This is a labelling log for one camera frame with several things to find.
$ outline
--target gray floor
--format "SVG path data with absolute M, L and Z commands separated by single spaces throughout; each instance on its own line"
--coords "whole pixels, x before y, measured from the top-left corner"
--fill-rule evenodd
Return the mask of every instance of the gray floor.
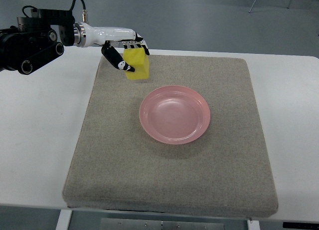
M 85 0 L 92 26 L 132 28 L 151 49 L 319 57 L 319 0 Z M 0 0 L 0 28 L 16 25 L 24 5 L 69 9 L 72 0 Z M 73 11 L 81 20 L 81 4 Z M 56 210 L 0 207 L 0 229 L 55 229 Z M 103 214 L 74 213 L 70 229 L 97 229 Z M 47 225 L 34 223 L 50 222 Z M 261 223 L 277 230 L 282 223 Z

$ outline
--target cable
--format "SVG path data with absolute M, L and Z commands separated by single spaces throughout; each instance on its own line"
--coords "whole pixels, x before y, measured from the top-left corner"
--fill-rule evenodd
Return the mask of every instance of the cable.
M 73 10 L 73 8 L 74 8 L 74 5 L 75 5 L 75 1 L 76 1 L 76 0 L 73 0 L 73 2 L 72 2 L 72 6 L 71 6 L 70 10 Z M 82 2 L 82 5 L 83 5 L 83 9 L 86 9 L 86 8 L 85 8 L 85 3 L 84 3 L 84 0 L 80 0 L 80 1 Z
M 26 17 L 28 17 L 28 15 L 24 12 L 24 9 L 26 9 L 26 8 L 33 8 L 33 9 L 37 9 L 36 7 L 31 6 L 31 5 L 26 5 L 26 6 L 24 6 L 24 7 L 22 8 L 22 13 L 23 13 Z

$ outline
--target robotic arm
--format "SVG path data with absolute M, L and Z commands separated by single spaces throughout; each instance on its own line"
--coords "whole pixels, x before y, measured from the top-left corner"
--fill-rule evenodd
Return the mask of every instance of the robotic arm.
M 18 17 L 18 27 L 0 30 L 0 71 L 18 70 L 21 74 L 31 74 L 64 52 L 64 46 L 102 46 L 102 54 L 117 69 L 134 72 L 121 55 L 111 45 L 122 42 L 124 48 L 142 47 L 149 55 L 144 39 L 132 29 L 117 27 L 92 27 L 87 23 L 87 13 L 83 4 L 83 22 L 75 23 L 72 15 L 76 0 L 70 10 L 37 9 L 27 5 L 22 9 L 26 17 Z M 31 8 L 31 17 L 24 9 Z M 59 26 L 61 42 L 51 25 Z

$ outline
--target metal bracket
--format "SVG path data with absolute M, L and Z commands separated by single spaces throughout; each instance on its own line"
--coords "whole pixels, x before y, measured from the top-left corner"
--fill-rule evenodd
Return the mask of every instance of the metal bracket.
M 105 218 L 100 230 L 224 230 L 224 224 Z

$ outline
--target table leg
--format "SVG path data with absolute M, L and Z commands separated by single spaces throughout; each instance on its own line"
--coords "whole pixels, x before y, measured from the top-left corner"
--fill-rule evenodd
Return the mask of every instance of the table leg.
M 55 230 L 68 230 L 72 210 L 61 210 Z

